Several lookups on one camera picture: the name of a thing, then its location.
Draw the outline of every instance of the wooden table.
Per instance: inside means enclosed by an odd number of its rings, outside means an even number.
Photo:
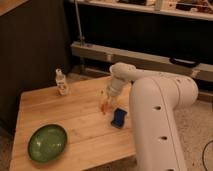
[[[28,0],[0,0],[0,16],[27,1]]]
[[[112,114],[99,109],[101,90],[110,77],[70,84],[70,94],[60,96],[57,87],[30,92],[21,96],[13,145],[11,171],[85,170],[135,154],[129,112],[123,129],[112,127]],[[129,111],[126,86],[118,99],[119,107]],[[40,127],[55,123],[65,128],[68,144],[64,153],[48,164],[30,160],[27,145]]]

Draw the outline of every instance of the cable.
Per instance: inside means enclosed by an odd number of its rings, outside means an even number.
[[[206,167],[206,164],[205,164],[205,151],[206,151],[206,148],[209,146],[209,144],[213,143],[213,140],[209,141],[208,143],[206,143],[205,147],[203,148],[203,151],[202,151],[202,164],[203,164],[203,167],[205,169],[205,171],[208,171],[207,167]]]

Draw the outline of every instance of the shelf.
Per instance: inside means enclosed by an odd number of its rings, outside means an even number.
[[[77,2],[79,4],[84,4],[84,5],[92,5],[92,6],[122,9],[122,10],[135,11],[135,12],[145,12],[145,13],[213,21],[213,14],[207,14],[207,13],[201,13],[201,12],[188,12],[188,11],[182,11],[182,10],[167,10],[167,9],[156,10],[154,6],[133,5],[133,4],[118,3],[116,1],[108,2],[104,0],[101,0],[101,1],[78,0]]]
[[[81,45],[80,42],[73,42],[71,44],[71,50],[74,56],[87,59],[111,63],[125,62],[147,70],[159,70],[188,76],[192,73],[192,68],[174,65],[169,61],[168,57],[164,56],[128,51],[95,44]],[[197,75],[195,76],[196,79],[213,82],[212,65],[201,63],[194,67],[193,70],[198,71]]]

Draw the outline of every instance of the bottle cap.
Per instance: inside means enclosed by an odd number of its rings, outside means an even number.
[[[61,69],[59,69],[59,68],[57,68],[57,69],[55,70],[55,72],[56,72],[56,75],[62,75],[62,71],[61,71]]]

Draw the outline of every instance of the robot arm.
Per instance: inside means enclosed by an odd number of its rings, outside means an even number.
[[[109,97],[118,96],[134,81],[129,101],[139,170],[187,170],[173,110],[195,102],[196,83],[187,76],[138,70],[124,63],[113,65],[110,72]]]

